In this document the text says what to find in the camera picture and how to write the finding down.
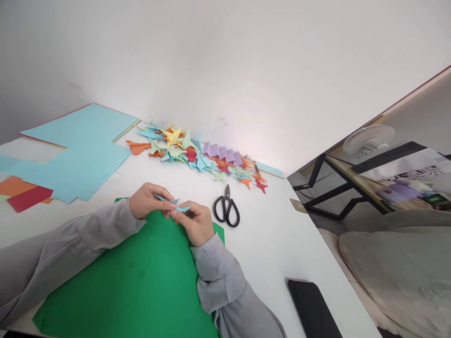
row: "scissor blade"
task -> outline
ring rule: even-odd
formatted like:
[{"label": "scissor blade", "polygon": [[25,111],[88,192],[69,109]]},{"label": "scissor blade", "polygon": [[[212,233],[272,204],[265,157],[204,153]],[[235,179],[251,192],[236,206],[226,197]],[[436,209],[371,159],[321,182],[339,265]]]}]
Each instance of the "scissor blade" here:
[{"label": "scissor blade", "polygon": [[230,186],[229,185],[227,185],[227,187],[225,187],[225,197],[227,199],[230,198]]}]

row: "white wall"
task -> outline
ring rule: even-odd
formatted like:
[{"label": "white wall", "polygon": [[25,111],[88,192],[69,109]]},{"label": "white wall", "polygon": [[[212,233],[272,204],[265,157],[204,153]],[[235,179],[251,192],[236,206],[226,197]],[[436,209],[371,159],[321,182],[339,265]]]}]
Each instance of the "white wall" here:
[{"label": "white wall", "polygon": [[[395,138],[391,142],[392,145],[414,141],[444,155],[451,154],[451,75],[425,89],[413,99],[394,110],[383,121],[383,124],[392,126],[396,130]],[[363,158],[361,161],[355,161],[355,156],[347,155],[343,150],[335,154],[335,157],[353,163],[365,160]],[[323,177],[331,171],[327,165],[323,165],[319,177]],[[294,173],[290,177],[291,182],[302,181],[303,179],[305,180],[300,173]],[[451,173],[432,177],[428,181],[435,182],[436,187],[442,191],[451,193]],[[309,191],[314,197],[317,197],[343,183],[345,181],[334,173],[332,176],[315,184],[314,190],[309,189]],[[340,213],[349,200],[355,197],[360,197],[356,191],[347,191],[322,203],[319,207],[327,211]],[[303,198],[301,200],[303,202],[309,201],[303,196],[301,198]],[[360,212],[378,214],[369,203],[359,205],[359,210]]]},{"label": "white wall", "polygon": [[0,141],[97,102],[289,174],[451,64],[450,14],[448,0],[4,0],[16,116]]}]

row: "person's left hand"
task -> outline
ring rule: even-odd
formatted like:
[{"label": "person's left hand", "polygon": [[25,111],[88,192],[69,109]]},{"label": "person's left hand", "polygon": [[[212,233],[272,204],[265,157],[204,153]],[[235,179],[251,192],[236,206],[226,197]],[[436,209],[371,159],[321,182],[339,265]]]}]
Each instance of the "person's left hand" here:
[{"label": "person's left hand", "polygon": [[[167,199],[167,201],[159,200],[154,196],[154,193]],[[144,183],[137,192],[129,198],[130,209],[133,216],[137,219],[144,219],[148,214],[154,210],[162,210],[164,216],[169,218],[169,212],[177,206],[175,203],[170,203],[173,196],[159,185],[152,183]]]}]

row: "scissor handle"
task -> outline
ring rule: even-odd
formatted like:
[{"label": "scissor handle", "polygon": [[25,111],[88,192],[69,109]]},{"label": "scissor handle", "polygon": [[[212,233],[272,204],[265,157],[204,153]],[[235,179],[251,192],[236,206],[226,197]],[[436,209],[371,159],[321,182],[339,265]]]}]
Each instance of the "scissor handle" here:
[{"label": "scissor handle", "polygon": [[[229,219],[230,210],[232,209],[232,206],[233,206],[233,208],[235,209],[235,212],[236,212],[236,221],[235,221],[234,224],[231,224],[230,223],[230,219]],[[236,228],[238,226],[238,224],[240,224],[240,212],[238,211],[238,208],[236,207],[235,202],[233,201],[233,199],[230,199],[230,203],[229,203],[229,206],[227,208],[227,213],[225,215],[225,219],[227,220],[227,224],[230,227],[232,227],[232,228]]]},{"label": "scissor handle", "polygon": [[[223,215],[224,215],[224,218],[220,218],[220,217],[218,216],[218,213],[216,212],[216,205],[218,204],[218,202],[219,202],[220,200],[222,200],[222,213],[223,213]],[[225,221],[226,221],[226,218],[227,218],[227,213],[226,213],[226,199],[224,198],[224,196],[219,196],[219,197],[216,199],[215,204],[213,204],[213,213],[215,214],[215,217],[216,217],[216,219],[217,219],[219,222],[225,222]]]}]

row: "hand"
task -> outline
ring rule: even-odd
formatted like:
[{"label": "hand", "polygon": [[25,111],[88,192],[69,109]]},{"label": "hand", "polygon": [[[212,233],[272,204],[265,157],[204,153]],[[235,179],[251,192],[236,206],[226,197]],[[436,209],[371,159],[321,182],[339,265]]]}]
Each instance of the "hand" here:
[{"label": "hand", "polygon": [[180,208],[191,206],[187,214],[172,210],[171,216],[179,222],[187,231],[188,238],[194,246],[203,246],[206,241],[215,234],[213,222],[211,221],[211,212],[208,207],[201,206],[192,201],[185,202]]},{"label": "hand", "polygon": [[[161,201],[154,196],[154,193],[166,198],[168,201]],[[175,209],[175,203],[170,203],[173,196],[159,185],[152,183],[144,183],[137,192],[129,198],[130,209],[133,216],[137,219],[144,219],[148,214],[154,210],[162,210],[166,218],[169,218],[169,211]]]}]

